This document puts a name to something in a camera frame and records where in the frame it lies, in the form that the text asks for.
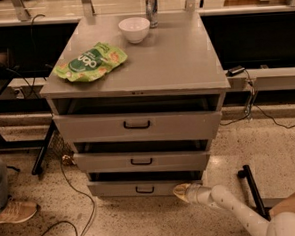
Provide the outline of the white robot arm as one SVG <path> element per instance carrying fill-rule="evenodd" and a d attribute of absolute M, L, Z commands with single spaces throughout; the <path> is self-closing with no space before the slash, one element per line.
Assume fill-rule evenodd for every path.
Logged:
<path fill-rule="evenodd" d="M 295 213 L 282 212 L 271 221 L 260 216 L 238 200 L 226 186 L 204 187 L 201 184 L 179 184 L 173 193 L 181 200 L 211 209 L 226 209 L 233 214 L 251 236 L 295 236 Z"/>

